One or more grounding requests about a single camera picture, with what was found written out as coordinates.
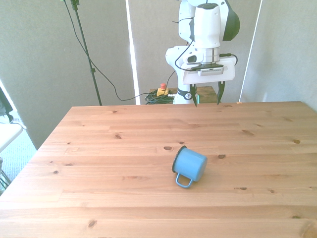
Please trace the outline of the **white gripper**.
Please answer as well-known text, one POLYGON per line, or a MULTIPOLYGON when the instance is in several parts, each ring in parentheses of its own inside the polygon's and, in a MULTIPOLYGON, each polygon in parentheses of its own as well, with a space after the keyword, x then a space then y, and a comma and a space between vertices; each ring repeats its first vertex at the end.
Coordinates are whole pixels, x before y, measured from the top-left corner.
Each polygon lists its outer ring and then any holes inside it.
POLYGON ((195 106, 197 106, 197 87, 195 84, 218 82, 217 104, 219 104, 224 93, 225 81, 234 79, 236 57, 221 58, 218 64, 223 65, 223 67, 183 71, 182 83, 190 84, 190 93, 195 106))

